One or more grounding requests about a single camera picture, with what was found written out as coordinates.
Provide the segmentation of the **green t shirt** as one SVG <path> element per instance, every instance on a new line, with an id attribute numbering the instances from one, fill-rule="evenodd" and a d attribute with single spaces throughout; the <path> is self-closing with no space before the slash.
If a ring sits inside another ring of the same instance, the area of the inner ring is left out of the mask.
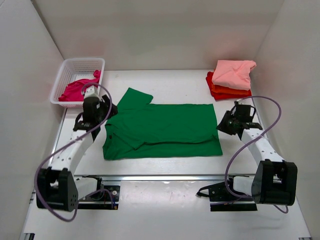
<path id="1" fill-rule="evenodd" d="M 105 124 L 105 160 L 223 154 L 212 104 L 154 104 L 152 100 L 150 94 L 127 89 L 118 113 Z"/>

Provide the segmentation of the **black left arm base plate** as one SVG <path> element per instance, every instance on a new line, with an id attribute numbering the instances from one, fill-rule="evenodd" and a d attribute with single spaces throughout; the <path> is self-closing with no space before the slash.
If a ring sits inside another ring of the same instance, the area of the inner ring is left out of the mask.
<path id="1" fill-rule="evenodd" d="M 104 180 L 102 184 L 106 191 L 80 200 L 78 204 L 79 210 L 117 211 L 119 209 L 121 182 Z"/>

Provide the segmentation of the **orange t shirt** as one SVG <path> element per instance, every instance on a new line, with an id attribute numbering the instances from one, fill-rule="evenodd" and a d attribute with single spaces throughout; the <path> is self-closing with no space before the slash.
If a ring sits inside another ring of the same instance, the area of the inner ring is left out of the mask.
<path id="1" fill-rule="evenodd" d="M 246 95 L 249 93 L 248 90 L 233 89 L 233 88 L 214 85 L 214 84 L 212 84 L 212 90 L 214 93 L 218 93 L 218 94 Z"/>

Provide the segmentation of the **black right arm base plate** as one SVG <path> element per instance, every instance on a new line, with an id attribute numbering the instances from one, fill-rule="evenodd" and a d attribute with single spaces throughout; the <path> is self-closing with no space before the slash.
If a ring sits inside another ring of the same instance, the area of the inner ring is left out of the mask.
<path id="1" fill-rule="evenodd" d="M 197 191 L 196 196 L 208 198 L 210 211 L 213 213 L 255 212 L 258 210 L 257 205 L 251 199 L 232 195 L 227 190 L 224 182 L 203 186 Z"/>

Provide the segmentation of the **red t shirt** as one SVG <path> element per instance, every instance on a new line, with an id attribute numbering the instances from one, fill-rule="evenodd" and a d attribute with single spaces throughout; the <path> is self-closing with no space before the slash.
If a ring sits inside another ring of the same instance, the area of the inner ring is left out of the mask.
<path id="1" fill-rule="evenodd" d="M 248 94 L 240 94 L 240 95 L 213 92 L 213 86 L 212 86 L 212 84 L 213 84 L 213 81 L 212 81 L 213 75 L 214 75 L 214 72 L 213 71 L 209 71 L 207 73 L 207 76 L 206 76 L 205 79 L 206 79 L 210 94 L 216 101 L 229 100 L 229 99 L 240 99 L 240 98 L 250 97 L 252 95 L 251 90 L 248 90 L 249 91 Z"/>

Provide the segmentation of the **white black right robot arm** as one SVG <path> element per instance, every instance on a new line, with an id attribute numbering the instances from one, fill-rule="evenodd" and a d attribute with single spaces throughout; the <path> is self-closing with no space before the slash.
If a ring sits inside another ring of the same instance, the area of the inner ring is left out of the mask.
<path id="1" fill-rule="evenodd" d="M 229 200 L 252 199 L 256 204 L 292 206 L 296 198 L 298 167 L 286 161 L 265 137 L 266 130 L 254 122 L 256 108 L 248 104 L 235 103 L 225 112 L 217 130 L 237 136 L 243 146 L 231 157 L 248 149 L 256 161 L 254 176 L 229 176 L 230 164 L 224 175 L 224 195 Z"/>

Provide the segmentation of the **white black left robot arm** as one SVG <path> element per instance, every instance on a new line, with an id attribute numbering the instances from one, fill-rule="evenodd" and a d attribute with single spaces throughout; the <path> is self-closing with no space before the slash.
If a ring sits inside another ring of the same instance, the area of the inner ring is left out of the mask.
<path id="1" fill-rule="evenodd" d="M 76 177 L 75 171 L 96 140 L 101 125 L 116 115 L 118 109 L 107 95 L 86 96 L 82 107 L 83 111 L 75 119 L 68 146 L 36 174 L 36 205 L 40 209 L 72 212 L 79 200 L 89 196 L 99 199 L 104 195 L 105 187 L 100 177 Z"/>

